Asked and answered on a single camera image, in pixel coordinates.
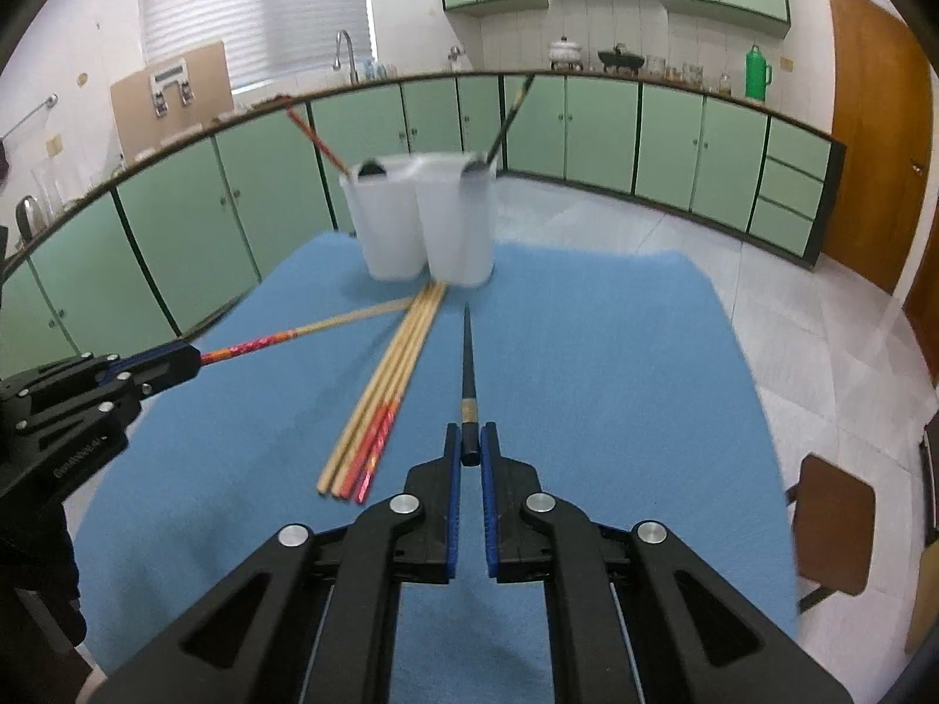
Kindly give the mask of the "black chopstick gold band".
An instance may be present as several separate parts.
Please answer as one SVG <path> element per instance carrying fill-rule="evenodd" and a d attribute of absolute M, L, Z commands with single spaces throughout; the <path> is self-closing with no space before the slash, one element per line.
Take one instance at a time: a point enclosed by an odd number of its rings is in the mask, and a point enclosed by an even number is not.
<path fill-rule="evenodd" d="M 479 464 L 479 417 L 470 306 L 463 310 L 463 369 L 461 369 L 461 464 L 472 467 Z"/>

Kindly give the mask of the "black chopstick in holder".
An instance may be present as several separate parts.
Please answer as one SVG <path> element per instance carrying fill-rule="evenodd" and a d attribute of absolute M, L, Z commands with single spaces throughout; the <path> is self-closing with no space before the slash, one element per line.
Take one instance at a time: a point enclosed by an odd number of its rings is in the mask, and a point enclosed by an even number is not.
<path fill-rule="evenodd" d="M 503 150 L 505 146 L 506 138 L 508 138 L 509 131 L 511 130 L 512 124 L 516 121 L 517 114 L 521 111 L 522 105 L 525 102 L 525 99 L 528 97 L 528 92 L 532 89 L 533 81 L 535 81 L 535 75 L 525 76 L 525 80 L 519 87 L 516 97 L 511 103 L 511 107 L 506 111 L 505 119 L 503 119 L 503 124 L 501 124 L 500 130 L 498 130 L 498 135 L 490 146 L 489 151 L 487 151 L 487 157 L 485 157 L 485 167 L 490 168 L 495 164 L 495 159 L 498 157 L 498 154 Z"/>

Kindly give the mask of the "black wok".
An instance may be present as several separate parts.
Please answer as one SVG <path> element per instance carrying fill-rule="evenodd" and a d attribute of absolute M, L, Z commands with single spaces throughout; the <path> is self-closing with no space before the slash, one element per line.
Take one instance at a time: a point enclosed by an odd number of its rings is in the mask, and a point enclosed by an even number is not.
<path fill-rule="evenodd" d="M 621 45 L 599 51 L 599 59 L 605 73 L 630 76 L 637 76 L 646 62 L 641 54 L 630 53 L 628 49 L 623 48 Z"/>

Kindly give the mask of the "blue table mat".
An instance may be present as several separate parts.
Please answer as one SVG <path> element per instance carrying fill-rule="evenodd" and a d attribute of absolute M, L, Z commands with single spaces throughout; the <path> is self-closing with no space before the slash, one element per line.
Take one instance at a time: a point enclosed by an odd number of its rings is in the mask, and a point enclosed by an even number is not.
<path fill-rule="evenodd" d="M 389 343 L 367 320 L 214 365 L 157 397 L 78 536 L 87 648 L 114 675 L 280 527 L 353 505 L 315 484 Z M 782 472 L 758 388 L 710 280 L 684 256 L 505 245 L 490 282 L 445 296 L 374 499 L 439 458 L 461 369 L 501 451 L 594 522 L 654 520 L 793 636 Z"/>

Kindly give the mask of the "cardboard board with device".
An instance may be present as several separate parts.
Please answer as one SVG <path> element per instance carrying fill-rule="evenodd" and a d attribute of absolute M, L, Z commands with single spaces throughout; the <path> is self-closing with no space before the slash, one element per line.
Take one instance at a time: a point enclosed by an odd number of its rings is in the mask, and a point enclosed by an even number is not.
<path fill-rule="evenodd" d="M 110 87 L 121 154 L 128 164 L 234 110 L 223 42 L 146 65 Z"/>

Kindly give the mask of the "chrome kitchen faucet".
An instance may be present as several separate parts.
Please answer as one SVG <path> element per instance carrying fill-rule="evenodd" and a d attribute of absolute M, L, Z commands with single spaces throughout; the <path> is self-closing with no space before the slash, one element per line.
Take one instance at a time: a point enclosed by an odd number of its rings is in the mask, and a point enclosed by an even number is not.
<path fill-rule="evenodd" d="M 360 83 L 360 76 L 358 76 L 358 65 L 356 65 L 355 49 L 353 49 L 352 36 L 345 29 L 340 29 L 340 31 L 336 32 L 333 70 L 335 70 L 335 72 L 340 72 L 340 70 L 347 70 L 347 80 L 349 80 L 349 83 Z"/>

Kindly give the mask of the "brown wooden stool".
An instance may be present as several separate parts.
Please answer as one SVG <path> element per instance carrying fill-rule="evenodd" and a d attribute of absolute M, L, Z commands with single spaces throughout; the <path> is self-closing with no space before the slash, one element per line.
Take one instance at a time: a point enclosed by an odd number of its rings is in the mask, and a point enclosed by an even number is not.
<path fill-rule="evenodd" d="M 843 593 L 859 596 L 869 581 L 876 491 L 861 478 L 816 455 L 800 463 L 798 483 L 786 491 L 793 505 L 798 576 L 816 588 L 799 599 L 799 614 Z"/>

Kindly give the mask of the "electric kettle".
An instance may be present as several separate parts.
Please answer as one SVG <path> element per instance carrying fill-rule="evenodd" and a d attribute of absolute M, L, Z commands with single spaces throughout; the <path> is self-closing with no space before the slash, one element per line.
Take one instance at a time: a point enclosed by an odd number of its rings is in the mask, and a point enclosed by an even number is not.
<path fill-rule="evenodd" d="M 48 218 L 42 204 L 33 195 L 24 195 L 14 210 L 16 226 L 24 243 L 31 243 L 48 228 Z"/>

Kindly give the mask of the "red patterned bamboo chopstick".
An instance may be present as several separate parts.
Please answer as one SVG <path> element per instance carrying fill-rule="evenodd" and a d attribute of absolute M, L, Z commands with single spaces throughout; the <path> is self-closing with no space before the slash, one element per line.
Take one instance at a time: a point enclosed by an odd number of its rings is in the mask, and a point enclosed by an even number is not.
<path fill-rule="evenodd" d="M 304 326 L 293 327 L 293 329 L 288 329 L 288 331 L 277 332 L 277 334 L 271 334 L 270 336 L 242 341 L 242 343 L 237 343 L 237 345 L 232 345 L 232 347 L 218 348 L 218 350 L 201 354 L 201 366 L 207 367 L 208 365 L 223 363 L 223 361 L 229 361 L 229 359 L 240 358 L 240 356 L 245 356 L 255 351 L 275 347 L 275 345 L 280 345 L 280 343 L 302 339 L 302 337 L 312 336 L 312 334 L 318 334 L 318 332 L 329 331 L 329 329 L 335 329 L 335 327 L 347 326 L 347 324 L 358 323 L 358 321 L 371 320 L 371 318 L 382 316 L 382 314 L 406 312 L 406 310 L 411 307 L 412 302 L 414 302 L 412 297 L 389 300 L 389 302 L 378 303 L 377 305 L 373 305 L 373 307 L 366 307 L 366 309 L 336 314 L 336 316 L 317 321 L 317 323 L 307 323 L 304 324 Z"/>

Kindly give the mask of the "black spoon in holder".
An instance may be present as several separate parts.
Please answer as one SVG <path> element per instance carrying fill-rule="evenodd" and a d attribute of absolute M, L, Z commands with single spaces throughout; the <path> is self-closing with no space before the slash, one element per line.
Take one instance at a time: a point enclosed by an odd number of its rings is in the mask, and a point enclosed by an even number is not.
<path fill-rule="evenodd" d="M 358 168 L 358 178 L 360 180 L 371 177 L 385 177 L 385 175 L 387 175 L 387 170 L 377 159 L 364 161 Z"/>

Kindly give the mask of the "green thermos jug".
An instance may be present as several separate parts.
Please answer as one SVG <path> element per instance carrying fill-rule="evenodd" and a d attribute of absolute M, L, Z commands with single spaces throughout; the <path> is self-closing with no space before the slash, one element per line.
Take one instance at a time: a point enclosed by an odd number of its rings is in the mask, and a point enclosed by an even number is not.
<path fill-rule="evenodd" d="M 758 45 L 749 48 L 745 56 L 745 97 L 753 102 L 764 103 L 767 91 L 774 80 L 774 69 Z"/>

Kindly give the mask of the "plain bamboo chopstick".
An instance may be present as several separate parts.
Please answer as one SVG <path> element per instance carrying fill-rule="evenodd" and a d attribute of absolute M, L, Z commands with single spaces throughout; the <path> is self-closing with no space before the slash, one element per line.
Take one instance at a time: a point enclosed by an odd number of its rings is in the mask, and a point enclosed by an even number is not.
<path fill-rule="evenodd" d="M 429 282 L 429 283 L 431 283 L 431 291 L 433 291 L 434 283 L 433 282 Z M 427 307 L 427 303 L 430 302 L 431 291 L 430 291 L 430 294 L 428 294 L 427 300 L 425 300 L 425 303 L 423 303 L 422 305 L 422 310 L 418 312 L 417 321 L 418 321 L 418 318 L 420 318 L 420 315 L 422 314 L 423 309 Z M 414 326 L 416 325 L 416 323 L 412 324 L 411 332 L 412 332 L 412 329 L 414 329 Z M 349 453 L 347 453 L 347 456 L 345 456 L 344 462 L 342 462 L 342 467 L 340 467 L 339 471 L 337 471 L 335 483 L 333 483 L 333 486 L 331 486 L 331 491 L 329 491 L 328 494 L 333 494 L 333 496 L 337 496 L 337 494 L 339 494 L 340 488 L 342 488 L 342 484 L 344 483 L 345 475 L 347 475 L 347 471 L 349 470 L 349 467 L 352 465 L 352 462 L 356 458 L 356 455 L 358 455 L 358 448 L 360 448 L 360 444 L 362 443 L 363 437 L 367 434 L 367 429 L 369 429 L 369 426 L 371 426 L 371 423 L 373 423 L 374 413 L 376 413 L 376 410 L 379 408 L 379 405 L 382 404 L 382 399 L 384 399 L 384 392 L 387 391 L 387 381 L 389 381 L 389 379 L 391 378 L 391 375 L 393 375 L 393 369 L 395 369 L 395 365 L 396 363 L 398 363 L 398 359 L 400 359 L 401 354 L 404 353 L 404 348 L 406 348 L 407 340 L 409 340 L 409 337 L 411 337 L 411 332 L 409 332 L 409 336 L 407 336 L 407 339 L 404 342 L 404 347 L 400 351 L 400 354 L 398 354 L 398 356 L 396 356 L 395 358 L 395 361 L 391 363 L 390 369 L 387 370 L 387 372 L 385 372 L 384 385 L 382 385 L 382 388 L 380 388 L 379 394 L 377 395 L 376 400 L 373 402 L 373 410 L 371 410 L 371 415 L 369 415 L 369 421 L 366 421 L 366 423 L 363 423 L 360 426 L 360 429 L 356 431 L 355 437 L 353 437 L 353 445 L 350 447 L 350 451 Z"/>
<path fill-rule="evenodd" d="M 395 332 L 395 336 L 390 340 L 384 356 L 382 356 L 382 359 L 380 359 L 377 364 L 373 376 L 369 378 L 362 396 L 360 396 L 360 399 L 356 402 L 349 421 L 347 421 L 347 424 L 345 424 L 344 429 L 342 429 L 339 435 L 339 439 L 337 439 L 335 450 L 333 450 L 333 453 L 329 456 L 322 473 L 320 473 L 320 477 L 318 477 L 317 493 L 320 494 L 320 496 L 326 496 L 326 494 L 331 491 L 331 486 L 335 483 L 336 473 L 339 471 L 340 467 L 342 467 L 342 462 L 344 462 L 345 456 L 347 456 L 350 447 L 353 445 L 353 437 L 355 437 L 356 431 L 360 429 L 363 423 L 369 421 L 369 415 L 371 415 L 371 410 L 373 410 L 373 402 L 376 400 L 380 388 L 384 385 L 385 372 L 390 369 L 391 363 L 395 361 L 396 356 L 398 356 L 403 349 L 404 342 L 407 336 L 409 336 L 409 332 L 411 332 L 412 324 L 417 321 L 418 312 L 422 310 L 422 305 L 425 303 L 425 300 L 427 300 L 430 291 L 431 283 L 427 283 L 418 291 L 417 296 L 414 297 L 411 305 L 409 305 L 409 309 L 407 309 L 403 321 L 401 321 L 401 324 L 398 326 L 398 331 Z"/>

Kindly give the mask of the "red handled bamboo chopstick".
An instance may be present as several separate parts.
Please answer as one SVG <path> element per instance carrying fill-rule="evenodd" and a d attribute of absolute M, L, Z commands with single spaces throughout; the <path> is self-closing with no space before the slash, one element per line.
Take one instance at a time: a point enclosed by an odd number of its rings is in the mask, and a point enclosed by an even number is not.
<path fill-rule="evenodd" d="M 329 484 L 331 496 L 349 499 L 358 485 L 358 478 L 373 454 L 374 445 L 377 444 L 380 429 L 384 428 L 385 417 L 396 401 L 396 393 L 400 390 L 398 381 L 406 370 L 418 337 L 427 327 L 431 309 L 438 302 L 439 296 L 441 285 L 436 282 L 429 282 L 420 291 L 412 309 L 407 312 L 400 329 L 396 331 L 395 337 L 380 359 L 376 372 L 367 383 L 366 390 L 360 397 L 360 402 L 356 404 L 349 424 L 342 434 L 339 464 L 333 481 Z"/>

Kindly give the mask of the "white cooking pot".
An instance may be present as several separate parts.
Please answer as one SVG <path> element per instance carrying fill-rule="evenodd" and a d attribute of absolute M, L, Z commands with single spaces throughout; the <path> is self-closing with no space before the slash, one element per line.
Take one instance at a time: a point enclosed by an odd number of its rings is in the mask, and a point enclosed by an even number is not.
<path fill-rule="evenodd" d="M 584 67 L 583 48 L 562 36 L 549 43 L 548 60 L 552 70 L 581 70 Z"/>

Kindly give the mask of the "window blind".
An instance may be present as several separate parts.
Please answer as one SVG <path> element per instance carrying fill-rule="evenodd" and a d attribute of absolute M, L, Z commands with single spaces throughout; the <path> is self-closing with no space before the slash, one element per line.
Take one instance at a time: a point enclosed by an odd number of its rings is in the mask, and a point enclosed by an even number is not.
<path fill-rule="evenodd" d="M 374 56 L 367 0 L 140 0 L 140 19 L 146 62 L 220 42 L 235 87 L 329 69 L 339 32 Z"/>

